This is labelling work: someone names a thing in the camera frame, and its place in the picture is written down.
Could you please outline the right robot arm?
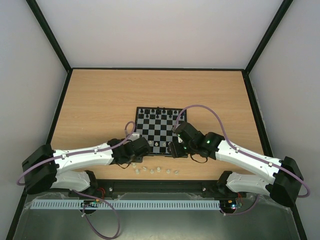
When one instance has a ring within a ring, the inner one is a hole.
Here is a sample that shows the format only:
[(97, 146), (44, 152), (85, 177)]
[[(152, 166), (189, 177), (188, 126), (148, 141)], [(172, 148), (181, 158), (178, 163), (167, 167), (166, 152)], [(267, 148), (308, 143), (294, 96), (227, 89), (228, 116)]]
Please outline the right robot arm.
[(296, 161), (286, 156), (273, 158), (241, 148), (214, 132), (202, 134), (190, 123), (183, 122), (175, 130), (178, 139), (168, 144), (173, 158), (199, 155), (237, 165), (249, 175), (225, 171), (220, 176), (218, 191), (229, 196), (247, 192), (271, 197), (276, 203), (292, 208), (298, 198), (303, 176)]

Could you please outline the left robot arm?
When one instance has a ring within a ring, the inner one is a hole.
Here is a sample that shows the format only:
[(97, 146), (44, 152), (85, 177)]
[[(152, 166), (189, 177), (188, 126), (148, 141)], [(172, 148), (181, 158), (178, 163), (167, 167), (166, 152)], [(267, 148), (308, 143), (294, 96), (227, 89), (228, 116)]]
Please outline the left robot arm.
[(97, 146), (53, 150), (50, 144), (40, 146), (22, 162), (25, 190), (34, 195), (49, 189), (69, 189), (83, 192), (98, 187), (94, 174), (85, 170), (91, 166), (130, 164), (135, 159), (151, 152), (148, 141), (143, 137), (131, 139), (113, 138)]

